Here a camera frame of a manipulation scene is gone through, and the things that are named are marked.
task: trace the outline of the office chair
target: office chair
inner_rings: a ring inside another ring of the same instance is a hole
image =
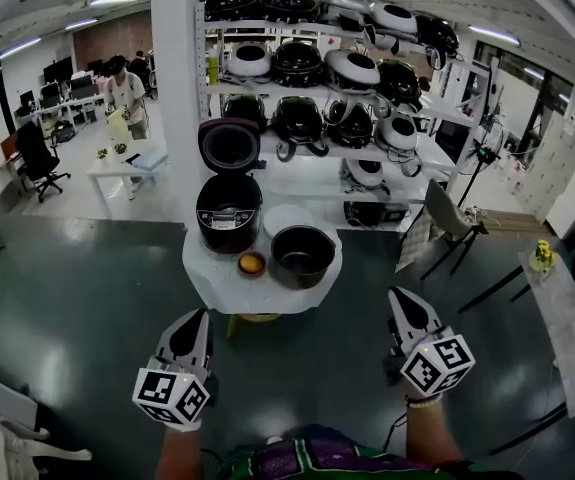
[[[469,252],[469,249],[476,240],[479,234],[487,235],[488,231],[482,223],[468,222],[465,219],[465,215],[458,208],[447,192],[438,184],[436,180],[429,181],[429,187],[427,188],[427,195],[425,196],[425,207],[427,212],[431,216],[432,220],[436,225],[444,229],[447,233],[450,233],[454,237],[461,237],[453,244],[449,245],[449,251],[447,251],[427,272],[425,272],[421,280],[425,279],[429,274],[431,274],[438,266],[445,261],[456,248],[465,242],[465,249],[463,250],[460,258],[456,262],[454,268],[449,272],[451,275],[458,270],[458,267],[462,263],[463,259]]]
[[[61,194],[63,190],[56,185],[56,181],[71,178],[71,174],[56,174],[54,169],[60,164],[56,148],[52,147],[56,156],[53,156],[45,145],[42,131],[32,121],[18,130],[16,149],[25,160],[27,177],[34,182],[38,191],[38,201],[43,202],[43,194],[49,187],[54,187]]]

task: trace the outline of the rice cooker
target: rice cooker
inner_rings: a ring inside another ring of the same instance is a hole
[[[247,174],[260,154],[258,125],[247,119],[212,119],[200,125],[198,147],[216,173],[196,202],[205,244],[218,253],[240,253],[254,243],[260,226],[262,193]]]

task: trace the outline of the fluorescent light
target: fluorescent light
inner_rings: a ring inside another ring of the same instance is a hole
[[[18,46],[15,46],[15,47],[7,50],[6,52],[1,53],[0,54],[0,60],[4,59],[5,57],[9,57],[10,55],[13,55],[16,52],[19,52],[20,50],[24,50],[25,48],[29,48],[30,46],[36,44],[39,41],[40,41],[40,37],[37,37],[36,39],[32,39],[31,41],[27,41],[26,43],[19,44]]]
[[[538,80],[544,80],[545,79],[545,75],[543,75],[542,73],[539,73],[538,71],[531,69],[531,68],[525,68],[524,69],[525,73],[529,73],[531,76],[538,78]]]
[[[71,30],[73,28],[84,27],[85,25],[91,25],[92,23],[96,23],[98,20],[94,18],[93,20],[85,20],[79,21],[78,23],[72,23],[71,25],[67,25],[65,30]]]
[[[503,34],[502,32],[487,30],[486,28],[475,27],[473,25],[469,25],[469,28],[474,32],[478,32],[479,34],[495,37],[496,39],[502,39],[503,41],[509,41],[510,43],[514,43],[516,46],[520,46],[520,41],[514,36]]]
[[[89,5],[112,5],[112,4],[124,4],[127,2],[137,2],[138,0],[92,0]]]

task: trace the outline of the white cube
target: white cube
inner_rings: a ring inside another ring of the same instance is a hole
[[[151,418],[186,425],[199,419],[209,393],[191,373],[141,368],[132,401]]]
[[[401,368],[401,373],[423,395],[452,389],[472,366],[474,356],[461,335],[420,343]]]

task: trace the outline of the dark floor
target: dark floor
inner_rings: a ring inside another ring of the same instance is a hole
[[[99,478],[147,479],[163,427],[131,403],[138,368],[160,333],[201,306],[182,265],[179,225],[8,216],[0,221],[0,380],[28,384],[51,409],[56,444],[87,447]],[[562,401],[553,352],[533,297],[507,303],[520,281],[465,315],[456,310],[516,265],[521,240],[477,240],[452,278],[441,266],[419,274],[444,250],[394,276],[398,239],[344,232],[343,270],[320,308],[269,324],[243,323],[225,341],[227,317],[213,313],[220,401],[203,420],[203,445],[228,449],[306,423],[333,426],[380,447],[404,411],[381,365],[391,346],[387,287],[432,303],[464,334],[478,364],[449,393],[451,425],[468,457],[527,478],[575,479],[575,420],[495,457],[486,451],[525,431],[545,404]],[[391,451],[403,453],[404,428]]]

